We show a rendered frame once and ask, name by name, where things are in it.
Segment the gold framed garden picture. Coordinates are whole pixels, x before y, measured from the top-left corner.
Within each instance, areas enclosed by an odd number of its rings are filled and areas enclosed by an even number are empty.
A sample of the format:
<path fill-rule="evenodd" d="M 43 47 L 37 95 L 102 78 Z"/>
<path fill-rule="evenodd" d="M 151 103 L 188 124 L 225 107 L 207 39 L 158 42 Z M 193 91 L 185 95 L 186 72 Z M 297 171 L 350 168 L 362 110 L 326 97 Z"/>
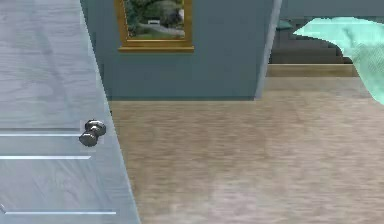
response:
<path fill-rule="evenodd" d="M 191 53 L 192 0 L 114 0 L 120 52 Z"/>

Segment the grey round door knob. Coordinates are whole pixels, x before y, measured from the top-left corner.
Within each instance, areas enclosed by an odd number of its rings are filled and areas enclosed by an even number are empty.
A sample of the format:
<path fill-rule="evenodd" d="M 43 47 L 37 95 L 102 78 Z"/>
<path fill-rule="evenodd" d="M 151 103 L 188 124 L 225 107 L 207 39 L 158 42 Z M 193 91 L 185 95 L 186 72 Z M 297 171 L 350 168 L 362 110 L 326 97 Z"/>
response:
<path fill-rule="evenodd" d="M 79 141 L 87 147 L 97 144 L 98 138 L 106 133 L 106 126 L 99 120 L 89 120 L 84 125 L 85 131 L 79 136 Z"/>

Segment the teal pillow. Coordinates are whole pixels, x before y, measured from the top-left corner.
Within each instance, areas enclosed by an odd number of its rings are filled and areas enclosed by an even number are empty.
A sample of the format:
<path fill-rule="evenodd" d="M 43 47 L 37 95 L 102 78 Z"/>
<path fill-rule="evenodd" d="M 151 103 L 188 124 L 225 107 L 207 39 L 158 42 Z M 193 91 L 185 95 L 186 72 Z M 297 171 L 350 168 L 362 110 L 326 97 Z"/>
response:
<path fill-rule="evenodd" d="M 289 21 L 279 20 L 277 23 L 276 30 L 281 31 L 281 30 L 289 30 L 292 28 L 293 28 L 293 26 Z"/>

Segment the pale grey room door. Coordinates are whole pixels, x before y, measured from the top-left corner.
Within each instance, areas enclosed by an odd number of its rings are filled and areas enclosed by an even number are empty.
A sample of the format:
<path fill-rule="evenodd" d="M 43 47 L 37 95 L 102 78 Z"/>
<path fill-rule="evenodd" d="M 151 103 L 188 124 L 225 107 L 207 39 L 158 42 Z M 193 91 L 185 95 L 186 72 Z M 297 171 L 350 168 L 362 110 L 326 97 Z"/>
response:
<path fill-rule="evenodd" d="M 0 224 L 141 224 L 80 0 L 0 0 Z"/>

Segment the bed with mint green cover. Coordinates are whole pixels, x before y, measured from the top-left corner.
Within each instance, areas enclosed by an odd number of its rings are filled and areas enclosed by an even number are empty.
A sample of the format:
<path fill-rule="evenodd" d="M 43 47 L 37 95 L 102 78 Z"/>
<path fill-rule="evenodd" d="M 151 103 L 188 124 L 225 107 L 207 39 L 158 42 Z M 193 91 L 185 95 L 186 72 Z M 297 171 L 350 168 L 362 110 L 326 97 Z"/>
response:
<path fill-rule="evenodd" d="M 384 105 L 384 23 L 356 17 L 317 17 L 300 28 L 281 31 L 336 46 L 351 60 L 370 96 Z"/>

